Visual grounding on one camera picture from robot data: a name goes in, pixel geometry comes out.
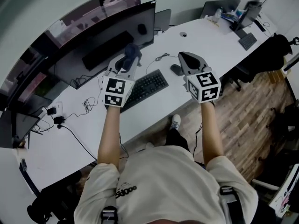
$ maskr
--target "computer mouse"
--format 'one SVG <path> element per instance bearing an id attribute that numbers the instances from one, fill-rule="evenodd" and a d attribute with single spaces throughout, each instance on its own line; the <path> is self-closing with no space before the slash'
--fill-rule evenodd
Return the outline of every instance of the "computer mouse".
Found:
<path id="1" fill-rule="evenodd" d="M 176 74 L 179 77 L 183 75 L 182 68 L 179 65 L 177 65 L 177 64 L 173 64 L 170 67 L 170 70 L 172 70 L 174 72 L 174 74 Z"/>

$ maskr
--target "black pants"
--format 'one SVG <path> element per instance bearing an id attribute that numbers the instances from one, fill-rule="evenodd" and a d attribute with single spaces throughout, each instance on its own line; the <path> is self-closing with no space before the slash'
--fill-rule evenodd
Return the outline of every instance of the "black pants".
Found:
<path id="1" fill-rule="evenodd" d="M 187 150 L 188 152 L 190 152 L 190 150 L 188 148 L 187 140 L 184 139 L 176 129 L 171 129 L 170 131 L 168 131 L 165 145 L 180 146 L 180 147 L 184 148 L 185 150 Z"/>

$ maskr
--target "person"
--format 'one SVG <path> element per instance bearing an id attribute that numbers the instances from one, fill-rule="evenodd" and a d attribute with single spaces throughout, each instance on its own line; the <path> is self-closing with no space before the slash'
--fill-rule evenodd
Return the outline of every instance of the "person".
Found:
<path id="1" fill-rule="evenodd" d="M 174 115 L 165 146 L 131 154 L 120 174 L 120 109 L 110 106 L 98 165 L 86 180 L 75 223 L 100 224 L 108 206 L 116 207 L 119 224 L 228 223 L 220 189 L 230 186 L 239 197 L 243 221 L 249 224 L 257 208 L 256 191 L 224 156 L 214 105 L 201 104 L 201 115 L 206 169 L 194 161 L 178 132 L 180 116 Z"/>

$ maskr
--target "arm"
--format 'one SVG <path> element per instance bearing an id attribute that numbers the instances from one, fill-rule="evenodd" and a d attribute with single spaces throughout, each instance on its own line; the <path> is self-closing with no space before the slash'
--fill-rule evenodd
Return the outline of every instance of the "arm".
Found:
<path id="1" fill-rule="evenodd" d="M 107 110 L 103 134 L 98 150 L 98 165 L 90 172 L 76 207 L 76 224 L 101 223 L 100 214 L 109 205 L 116 206 L 115 191 L 119 179 L 120 108 Z"/>
<path id="2" fill-rule="evenodd" d="M 223 156 L 222 139 L 216 122 L 214 106 L 211 102 L 201 104 L 202 150 L 205 166 L 213 158 Z"/>
<path id="3" fill-rule="evenodd" d="M 98 163 L 112 163 L 118 169 L 120 158 L 120 108 L 109 106 L 98 150 Z"/>
<path id="4" fill-rule="evenodd" d="M 256 212 L 256 191 L 246 182 L 235 166 L 224 156 L 222 139 L 211 102 L 201 104 L 203 126 L 203 155 L 206 170 L 220 186 L 230 186 L 238 193 L 246 223 L 251 223 Z"/>

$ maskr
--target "black monitor screen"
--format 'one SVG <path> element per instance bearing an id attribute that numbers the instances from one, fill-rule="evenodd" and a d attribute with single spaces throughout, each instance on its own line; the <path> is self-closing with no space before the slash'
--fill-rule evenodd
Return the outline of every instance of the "black monitor screen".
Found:
<path id="1" fill-rule="evenodd" d="M 245 27 L 250 26 L 254 20 L 257 18 L 260 13 L 262 7 L 253 7 L 249 8 L 247 12 L 240 18 L 240 26 L 239 29 L 243 29 Z"/>
<path id="2" fill-rule="evenodd" d="M 0 147 L 15 148 L 40 119 L 6 110 L 0 118 Z"/>
<path id="3" fill-rule="evenodd" d="M 86 29 L 59 49 L 49 73 L 78 89 L 124 53 L 129 43 L 141 49 L 154 41 L 154 1 L 128 8 Z"/>
<path id="4" fill-rule="evenodd" d="M 40 119 L 35 116 L 16 113 L 15 117 L 15 135 L 18 139 L 23 140 L 25 136 L 33 129 Z"/>
<path id="5" fill-rule="evenodd" d="M 0 140 L 0 147 L 13 147 L 11 112 L 8 110 L 4 111 L 0 118 Z"/>

